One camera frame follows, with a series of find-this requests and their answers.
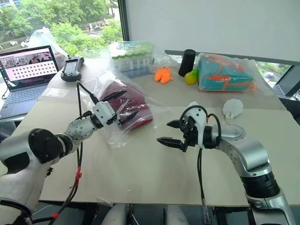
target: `laptop keyboard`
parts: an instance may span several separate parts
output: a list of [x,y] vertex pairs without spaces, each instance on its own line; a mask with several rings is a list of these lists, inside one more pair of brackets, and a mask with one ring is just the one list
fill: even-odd
[[7,97],[5,104],[12,104],[16,102],[28,101],[38,98],[46,89],[47,86],[42,86],[38,88],[19,90],[16,92],[11,92]]

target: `laptop screen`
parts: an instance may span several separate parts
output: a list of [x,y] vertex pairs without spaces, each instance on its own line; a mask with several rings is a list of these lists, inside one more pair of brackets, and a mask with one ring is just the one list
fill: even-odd
[[58,72],[50,46],[0,54],[0,72],[9,90],[47,84]]

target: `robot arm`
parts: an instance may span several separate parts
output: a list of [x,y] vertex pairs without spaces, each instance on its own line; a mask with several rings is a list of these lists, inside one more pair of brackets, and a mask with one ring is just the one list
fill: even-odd
[[167,137],[157,140],[183,152],[187,150],[187,146],[196,144],[200,148],[214,148],[224,152],[244,185],[255,224],[296,225],[283,190],[274,178],[268,153],[263,145],[254,138],[246,137],[245,130],[239,126],[221,125],[221,132],[217,125],[207,126],[206,111],[201,106],[193,108],[193,105],[196,103],[185,110],[183,120],[168,123],[169,126],[182,130],[184,143]]
[[[116,92],[105,99],[119,97],[122,93],[125,92]],[[124,124],[137,114],[120,121],[107,101],[96,103],[93,112],[88,111],[82,118],[72,121],[62,134],[33,129],[1,143],[0,160],[8,172],[0,176],[0,225],[18,220],[31,224],[31,212],[39,200],[50,166],[78,149],[96,130],[113,122]]]

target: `gray floor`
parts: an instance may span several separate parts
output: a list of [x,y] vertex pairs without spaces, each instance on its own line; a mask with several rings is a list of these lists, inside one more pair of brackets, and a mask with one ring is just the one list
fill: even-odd
[[[146,204],[134,204],[133,212],[139,225],[163,225],[163,211],[165,205],[146,205]],[[203,224],[203,213],[201,206],[180,206],[181,210],[185,214],[189,225],[201,225]],[[33,219],[48,217],[55,213],[59,209],[59,206],[49,205],[46,203],[39,203],[34,214]],[[98,214],[93,221],[93,225],[101,225],[101,222],[108,212],[109,207],[100,206]],[[293,206],[292,211],[294,213],[297,224],[300,224],[300,206]],[[84,211],[66,208],[60,217],[55,222],[56,225],[80,225],[82,224],[84,217]],[[218,225],[217,219],[213,217],[211,213],[212,224]],[[235,212],[226,215],[228,225],[248,225],[248,218],[246,212]],[[39,223],[39,225],[47,225],[48,222]],[[131,225],[137,225],[135,221],[131,222]]]

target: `laptop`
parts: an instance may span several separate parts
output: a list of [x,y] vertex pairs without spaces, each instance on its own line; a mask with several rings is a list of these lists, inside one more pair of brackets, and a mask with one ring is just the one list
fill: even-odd
[[50,46],[0,54],[0,72],[10,91],[0,119],[29,112],[58,72]]

